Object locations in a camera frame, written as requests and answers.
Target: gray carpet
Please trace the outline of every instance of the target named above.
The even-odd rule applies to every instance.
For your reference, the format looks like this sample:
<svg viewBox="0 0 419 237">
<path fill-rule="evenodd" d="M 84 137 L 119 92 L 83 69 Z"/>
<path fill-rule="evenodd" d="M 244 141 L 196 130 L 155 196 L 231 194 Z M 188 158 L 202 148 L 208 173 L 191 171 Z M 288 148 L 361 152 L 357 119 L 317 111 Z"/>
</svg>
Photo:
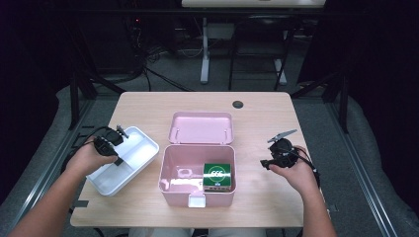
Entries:
<svg viewBox="0 0 419 237">
<path fill-rule="evenodd" d="M 160 55 L 155 63 L 148 66 L 196 91 L 227 91 L 228 58 L 225 47 L 227 42 L 217 41 L 212 47 L 209 71 L 209 83 L 200 83 L 202 56 L 187 57 L 183 53 L 174 56 L 167 53 Z M 304 58 L 308 43 L 296 40 L 285 70 L 289 84 L 281 87 L 281 91 L 292 93 L 298 90 L 296 78 Z M 153 91 L 179 91 L 167 82 L 149 74 Z M 233 91 L 272 91 L 272 80 L 237 80 Z M 148 91 L 144 75 L 139 78 L 119 84 L 128 91 Z M 91 104 L 83 117 L 82 126 L 99 126 L 108 124 L 118 97 L 109 89 L 96 85 L 100 96 Z M 304 134 L 308 149 L 315 166 L 321 173 L 321 186 L 327 204 L 333 210 L 330 214 L 339 236 L 383 236 L 377 219 L 371 209 L 371 204 L 360 186 L 351 163 L 351 154 L 342 139 L 340 128 L 336 126 L 335 118 L 330 113 L 333 105 L 325 105 L 314 92 L 304 99 L 293 100 L 294 107 Z M 39 150 L 34 155 L 28 168 L 8 198 L 0 207 L 0 236 L 5 236 L 16 220 L 19 219 L 21 208 L 37 184 L 45 167 L 54 159 L 59 159 L 58 150 L 63 149 L 63 142 L 68 135 L 70 125 L 69 89 L 64 88 L 57 94 L 60 107 L 49 132 L 45 136 Z M 82 104 L 90 102 L 81 98 Z M 362 109 L 350 100 L 348 113 L 348 128 L 350 137 L 356 146 L 362 163 L 382 201 L 388 218 L 395 232 L 388 236 L 419 236 L 419 221 L 409 207 L 396 195 L 388 178 L 380 168 L 379 153 L 374 135 L 364 118 Z M 127 232 L 126 229 L 103 228 L 105 236 L 117 236 Z M 298 229 L 287 229 L 287 236 L 295 236 Z M 283 236 L 280 229 L 267 231 L 268 237 Z M 75 228 L 67 221 L 62 236 L 99 236 L 92 228 Z"/>
</svg>

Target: pink box lid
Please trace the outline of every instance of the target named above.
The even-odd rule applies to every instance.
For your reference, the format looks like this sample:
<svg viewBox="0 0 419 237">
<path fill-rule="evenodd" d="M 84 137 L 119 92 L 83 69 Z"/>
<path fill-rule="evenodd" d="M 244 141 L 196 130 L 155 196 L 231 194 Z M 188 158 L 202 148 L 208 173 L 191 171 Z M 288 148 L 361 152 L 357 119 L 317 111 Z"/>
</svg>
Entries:
<svg viewBox="0 0 419 237">
<path fill-rule="evenodd" d="M 230 144 L 231 114 L 224 112 L 178 112 L 173 115 L 169 141 L 174 144 Z"/>
</svg>

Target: chair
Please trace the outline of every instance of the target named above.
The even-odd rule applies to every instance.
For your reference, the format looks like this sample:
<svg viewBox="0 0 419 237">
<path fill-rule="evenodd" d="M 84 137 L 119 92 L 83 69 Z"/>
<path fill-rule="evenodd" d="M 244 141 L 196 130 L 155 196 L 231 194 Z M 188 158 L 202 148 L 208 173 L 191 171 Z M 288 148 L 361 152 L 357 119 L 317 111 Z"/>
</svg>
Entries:
<svg viewBox="0 0 419 237">
<path fill-rule="evenodd" d="M 281 75 L 286 65 L 290 45 L 293 41 L 294 33 L 299 29 L 301 20 L 290 16 L 250 16 L 239 21 L 231 38 L 231 59 L 228 90 L 231 90 L 234 72 L 259 72 L 276 73 L 277 80 L 274 90 L 278 90 Z M 271 58 L 273 66 L 275 60 L 281 61 L 281 67 L 275 69 L 258 70 L 252 69 L 253 64 L 245 66 L 242 70 L 237 70 L 234 66 L 238 57 Z"/>
</svg>

